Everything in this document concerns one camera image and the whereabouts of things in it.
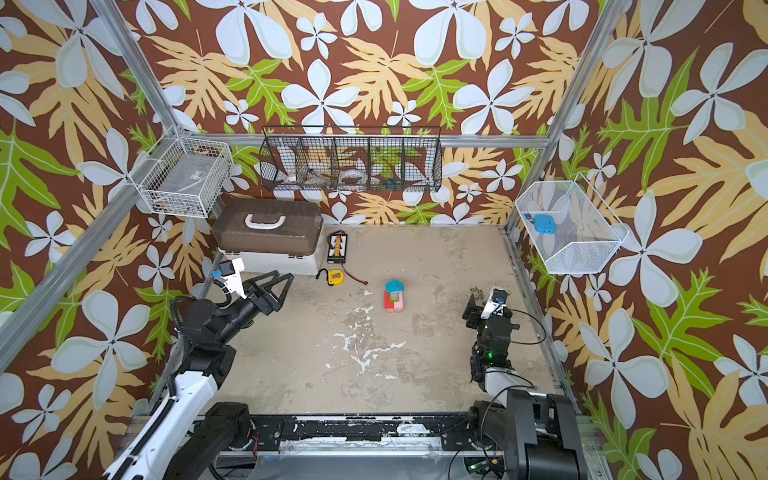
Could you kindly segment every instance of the white mesh basket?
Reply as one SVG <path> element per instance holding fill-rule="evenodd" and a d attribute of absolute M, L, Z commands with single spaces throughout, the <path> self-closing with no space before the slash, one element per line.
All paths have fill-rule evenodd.
<path fill-rule="evenodd" d="M 629 228 L 603 197 L 589 183 L 588 188 L 589 196 L 572 180 L 539 181 L 515 201 L 525 229 L 551 274 L 599 273 L 629 235 Z M 614 226 L 598 206 L 611 212 Z M 539 233 L 525 214 L 551 216 L 556 231 Z"/>
<path fill-rule="evenodd" d="M 155 162 L 136 185 L 156 214 L 207 218 L 230 176 L 232 152 L 219 141 L 177 136 L 173 131 L 158 142 Z"/>

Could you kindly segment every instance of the wire basket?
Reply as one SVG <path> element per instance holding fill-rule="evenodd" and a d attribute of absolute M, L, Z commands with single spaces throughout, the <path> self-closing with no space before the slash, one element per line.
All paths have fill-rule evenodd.
<path fill-rule="evenodd" d="M 264 128 L 260 174 L 268 190 L 437 191 L 442 149 L 437 134 L 296 134 Z"/>
<path fill-rule="evenodd" d="M 588 195 L 577 181 L 534 182 L 515 201 L 515 207 L 553 275 L 600 273 L 630 233 L 605 199 L 588 184 Z M 611 226 L 601 210 L 610 211 Z M 538 215 L 554 221 L 554 233 L 537 231 L 532 223 Z"/>
<path fill-rule="evenodd" d="M 224 181 L 232 152 L 227 144 L 179 136 L 169 131 L 150 155 L 155 164 L 136 185 L 156 214 L 208 218 Z"/>

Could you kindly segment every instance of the blue device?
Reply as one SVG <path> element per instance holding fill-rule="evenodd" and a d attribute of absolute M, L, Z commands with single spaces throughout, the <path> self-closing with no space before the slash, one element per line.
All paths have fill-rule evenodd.
<path fill-rule="evenodd" d="M 539 233 L 552 234 L 557 231 L 558 226 L 554 224 L 554 218 L 550 215 L 536 215 L 533 218 L 533 227 Z"/>

